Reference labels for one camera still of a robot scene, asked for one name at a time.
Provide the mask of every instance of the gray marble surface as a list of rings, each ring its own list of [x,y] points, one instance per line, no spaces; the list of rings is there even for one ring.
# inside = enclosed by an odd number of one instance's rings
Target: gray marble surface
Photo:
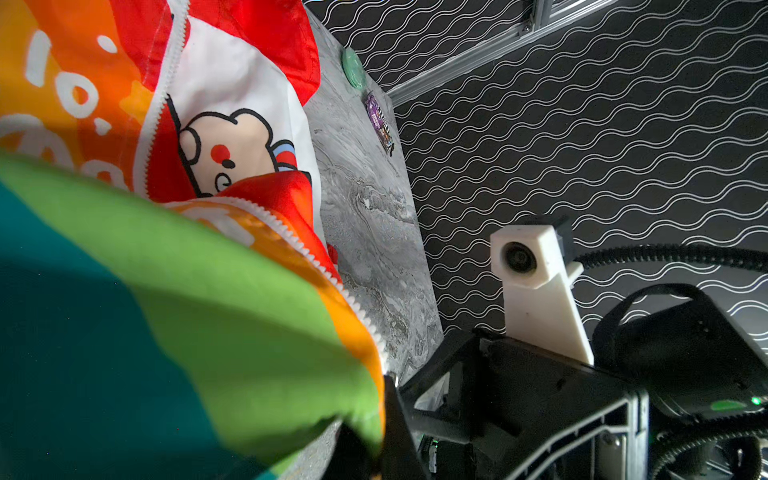
[[[424,244],[389,97],[368,78],[396,139],[388,156],[363,94],[346,80],[339,42],[308,12],[322,83],[304,106],[323,185],[326,241],[345,287],[387,341],[389,368],[409,378],[442,340]]]

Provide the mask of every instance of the green round object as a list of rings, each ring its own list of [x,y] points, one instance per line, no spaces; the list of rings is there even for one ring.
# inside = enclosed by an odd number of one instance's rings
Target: green round object
[[[366,71],[362,69],[360,57],[354,50],[347,48],[341,56],[341,65],[349,83],[358,90],[366,87]]]

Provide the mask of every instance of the white zipper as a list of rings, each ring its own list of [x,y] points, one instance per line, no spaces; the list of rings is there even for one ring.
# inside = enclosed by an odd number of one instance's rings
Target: white zipper
[[[382,334],[379,333],[376,330],[376,326],[373,325],[370,318],[366,315],[366,311],[363,310],[360,307],[360,304],[355,301],[355,297],[349,294],[349,291],[344,288],[344,286],[339,283],[339,281],[331,275],[331,272],[326,270],[326,268],[320,263],[320,261],[315,258],[314,255],[310,253],[310,249],[306,248],[304,246],[304,243],[299,239],[299,237],[296,236],[296,234],[286,226],[286,224],[283,223],[280,219],[272,215],[272,213],[267,210],[264,207],[261,207],[259,204],[255,204],[252,201],[245,200],[243,198],[236,198],[236,197],[208,197],[208,198],[195,198],[193,200],[190,200],[192,202],[194,201],[202,201],[202,202],[213,202],[215,204],[226,204],[230,205],[232,207],[240,208],[241,210],[245,210],[249,214],[253,215],[254,217],[258,218],[264,224],[266,224],[270,229],[272,229],[275,233],[280,235],[283,240],[285,240],[295,251],[301,253],[304,258],[307,259],[318,271],[320,271],[325,278],[328,279],[328,281],[331,282],[332,285],[336,287],[336,289],[341,293],[341,296],[344,298],[344,300],[349,305],[349,308],[352,309],[352,311],[357,316],[357,319],[360,321],[361,324],[368,330],[368,334],[373,339],[373,342],[376,344],[376,350],[379,352],[379,361],[381,362],[381,369],[382,374],[386,374],[389,372],[387,360],[389,359],[389,354],[386,352],[386,342],[384,342],[384,339],[382,338]],[[173,206],[173,205],[181,205],[181,204],[187,204],[187,202],[178,202],[174,204],[166,204],[167,206]]]
[[[168,8],[174,16],[168,35],[168,43],[165,55],[160,66],[160,74],[157,77],[157,87],[154,89],[152,101],[144,116],[144,124],[141,125],[139,142],[134,155],[134,193],[149,198],[147,191],[147,168],[149,157],[154,147],[154,138],[157,135],[157,126],[160,123],[160,115],[167,102],[168,89],[174,81],[176,70],[181,60],[181,51],[184,50],[184,36],[187,33],[187,17],[189,16],[190,0],[168,0]]]

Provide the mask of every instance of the camera lens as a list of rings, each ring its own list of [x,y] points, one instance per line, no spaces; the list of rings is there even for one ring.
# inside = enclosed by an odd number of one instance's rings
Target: camera lens
[[[522,243],[507,243],[505,247],[507,265],[517,273],[527,273],[536,269],[536,257],[531,249]]]

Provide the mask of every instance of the black wall with white wavy lines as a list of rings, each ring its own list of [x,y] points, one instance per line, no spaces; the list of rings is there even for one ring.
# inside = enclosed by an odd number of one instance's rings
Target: black wall with white wavy lines
[[[488,237],[524,215],[569,215],[577,253],[768,250],[767,34],[765,1],[619,1],[397,108],[444,329],[503,328]],[[580,277],[587,331],[659,282],[699,285],[768,350],[768,275],[680,263]]]
[[[531,0],[304,0],[385,91],[530,17]]]

